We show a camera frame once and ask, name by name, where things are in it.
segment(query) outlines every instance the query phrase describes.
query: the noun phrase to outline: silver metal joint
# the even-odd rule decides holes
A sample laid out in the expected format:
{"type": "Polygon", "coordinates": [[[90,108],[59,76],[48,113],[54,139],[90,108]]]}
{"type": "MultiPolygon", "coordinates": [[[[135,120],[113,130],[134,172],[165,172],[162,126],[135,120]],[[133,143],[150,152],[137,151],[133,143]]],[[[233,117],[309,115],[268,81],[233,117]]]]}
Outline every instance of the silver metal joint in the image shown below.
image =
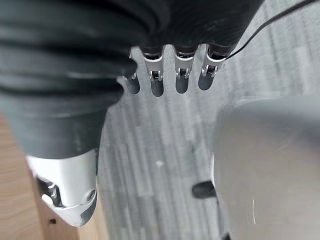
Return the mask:
{"type": "Polygon", "coordinates": [[[194,63],[194,56],[181,57],[175,52],[175,74],[178,79],[184,77],[188,79],[192,71],[192,64],[194,63]]]}
{"type": "Polygon", "coordinates": [[[27,155],[27,164],[38,182],[41,199],[69,225],[85,225],[97,203],[95,149],[64,159],[27,155]]]}
{"type": "Polygon", "coordinates": [[[164,76],[164,54],[161,53],[161,56],[157,59],[149,59],[144,57],[144,62],[146,70],[148,72],[151,82],[163,80],[164,76]]]}
{"type": "Polygon", "coordinates": [[[214,78],[217,71],[222,67],[227,57],[224,57],[222,59],[213,59],[209,56],[208,50],[209,46],[206,47],[201,74],[204,77],[209,74],[211,78],[214,78]]]}

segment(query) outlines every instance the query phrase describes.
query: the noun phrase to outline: wooden surface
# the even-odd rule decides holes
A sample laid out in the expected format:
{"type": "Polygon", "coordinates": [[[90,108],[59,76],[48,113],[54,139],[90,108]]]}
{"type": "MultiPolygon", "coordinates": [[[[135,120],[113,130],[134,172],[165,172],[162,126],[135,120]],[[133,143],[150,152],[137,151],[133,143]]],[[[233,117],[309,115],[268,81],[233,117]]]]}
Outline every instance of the wooden surface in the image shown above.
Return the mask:
{"type": "Polygon", "coordinates": [[[92,219],[80,228],[63,222],[42,202],[24,155],[0,115],[0,240],[107,240],[107,233],[99,198],[92,219]]]}

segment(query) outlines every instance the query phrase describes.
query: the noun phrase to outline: gray carpet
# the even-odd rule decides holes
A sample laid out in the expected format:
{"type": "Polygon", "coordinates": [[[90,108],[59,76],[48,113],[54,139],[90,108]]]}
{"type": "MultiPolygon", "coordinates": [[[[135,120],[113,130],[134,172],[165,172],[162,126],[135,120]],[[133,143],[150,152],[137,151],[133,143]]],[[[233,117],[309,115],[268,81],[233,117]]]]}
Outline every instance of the gray carpet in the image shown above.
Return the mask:
{"type": "MultiPolygon", "coordinates": [[[[265,20],[297,0],[266,0],[239,46],[265,20]]],[[[101,138],[99,187],[111,240],[217,240],[217,205],[196,200],[193,184],[210,177],[217,111],[243,97],[320,93],[320,3],[263,30],[228,60],[208,91],[198,89],[196,54],[189,89],[175,89],[174,52],[164,51],[164,95],[151,93],[142,54],[141,91],[111,107],[101,138]]]]}

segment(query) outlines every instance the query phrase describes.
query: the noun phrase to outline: black cable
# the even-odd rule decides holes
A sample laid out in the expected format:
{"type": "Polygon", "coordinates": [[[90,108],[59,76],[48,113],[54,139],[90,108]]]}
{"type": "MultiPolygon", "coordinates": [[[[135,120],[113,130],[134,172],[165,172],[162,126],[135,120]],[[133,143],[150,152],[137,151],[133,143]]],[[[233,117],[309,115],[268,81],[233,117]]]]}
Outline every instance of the black cable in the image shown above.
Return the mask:
{"type": "Polygon", "coordinates": [[[272,18],[270,18],[268,21],[266,21],[265,23],[263,23],[252,35],[251,37],[246,41],[246,43],[240,47],[240,49],[238,49],[237,51],[235,51],[234,53],[232,53],[230,56],[228,56],[226,58],[226,60],[232,58],[233,56],[237,55],[238,53],[240,53],[250,42],[252,39],[254,39],[254,37],[262,30],[264,29],[266,26],[272,24],[273,22],[282,19],[285,16],[288,16],[289,14],[294,13],[295,11],[304,8],[310,4],[313,4],[315,2],[317,2],[318,0],[304,0],[302,2],[299,2],[291,7],[289,7],[288,9],[278,13],[277,15],[273,16],[272,18]]]}

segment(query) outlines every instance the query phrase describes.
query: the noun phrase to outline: white speck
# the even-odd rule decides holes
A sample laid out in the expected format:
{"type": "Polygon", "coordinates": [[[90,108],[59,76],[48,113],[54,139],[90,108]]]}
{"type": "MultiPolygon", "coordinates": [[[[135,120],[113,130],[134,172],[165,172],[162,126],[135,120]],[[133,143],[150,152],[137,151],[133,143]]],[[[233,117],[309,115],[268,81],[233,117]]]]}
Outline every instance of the white speck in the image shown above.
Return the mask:
{"type": "Polygon", "coordinates": [[[161,168],[163,164],[165,164],[163,161],[156,161],[155,164],[158,168],[161,168]]]}
{"type": "Polygon", "coordinates": [[[253,223],[256,224],[256,217],[255,217],[255,200],[252,200],[252,211],[253,211],[253,223]]]}

